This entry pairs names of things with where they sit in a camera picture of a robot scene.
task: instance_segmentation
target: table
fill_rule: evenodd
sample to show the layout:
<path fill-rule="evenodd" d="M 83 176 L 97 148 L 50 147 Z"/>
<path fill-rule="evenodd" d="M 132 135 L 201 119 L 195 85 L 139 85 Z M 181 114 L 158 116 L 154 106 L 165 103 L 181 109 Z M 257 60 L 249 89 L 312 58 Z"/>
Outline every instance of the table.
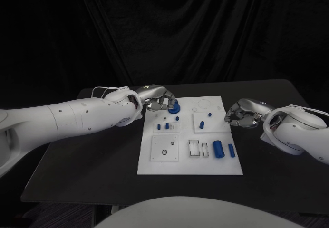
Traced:
<path fill-rule="evenodd" d="M 275 107 L 308 106 L 283 79 L 167 88 L 177 97 L 221 95 L 226 110 L 245 97 Z M 79 98 L 90 95 L 92 89 L 84 89 Z M 329 214 L 329 166 L 309 153 L 291 155 L 263 142 L 262 127 L 233 127 L 243 176 L 138 175 L 142 133 L 143 119 L 126 127 L 54 142 L 22 201 L 132 205 L 159 197 L 194 196 L 262 210 Z"/>

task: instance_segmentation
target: white board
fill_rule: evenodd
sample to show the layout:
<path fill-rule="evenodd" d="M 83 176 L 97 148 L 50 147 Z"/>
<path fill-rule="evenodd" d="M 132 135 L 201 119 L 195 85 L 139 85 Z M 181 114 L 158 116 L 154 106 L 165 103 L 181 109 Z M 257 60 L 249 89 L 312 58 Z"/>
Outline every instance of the white board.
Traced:
<path fill-rule="evenodd" d="M 239 152 L 234 145 L 234 139 L 230 126 L 224 126 L 223 132 L 195 133 L 194 113 L 216 113 L 226 111 L 220 96 L 182 97 L 178 98 L 181 112 L 171 114 L 168 110 L 151 112 L 146 110 L 145 128 L 139 156 L 139 175 L 243 175 Z M 156 133 L 156 123 L 180 122 L 180 132 L 165 131 Z M 178 136 L 178 161 L 152 161 L 152 139 L 161 135 Z M 201 156 L 191 156 L 190 140 L 200 140 Z M 224 158 L 216 157 L 213 142 L 220 140 L 223 143 Z M 204 156 L 203 144 L 207 143 L 208 154 Z M 229 144 L 233 144 L 236 157 L 232 157 Z"/>

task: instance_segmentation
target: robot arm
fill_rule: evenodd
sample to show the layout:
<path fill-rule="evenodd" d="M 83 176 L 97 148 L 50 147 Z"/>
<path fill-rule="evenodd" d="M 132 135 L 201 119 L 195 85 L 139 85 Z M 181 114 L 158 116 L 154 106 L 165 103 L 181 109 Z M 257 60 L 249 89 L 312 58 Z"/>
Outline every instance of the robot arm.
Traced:
<path fill-rule="evenodd" d="M 0 110 L 0 176 L 41 145 L 126 126 L 151 111 L 172 109 L 175 96 L 161 85 L 138 91 L 119 88 L 103 98 L 92 97 L 34 108 Z"/>
<path fill-rule="evenodd" d="M 265 121 L 265 133 L 260 138 L 270 145 L 294 155 L 308 151 L 321 162 L 329 164 L 329 128 L 325 121 L 308 113 L 307 109 L 295 105 L 275 109 L 265 102 L 245 98 L 229 110 L 226 122 L 234 126 L 255 128 L 260 121 Z M 233 114 L 240 120 L 232 120 Z"/>

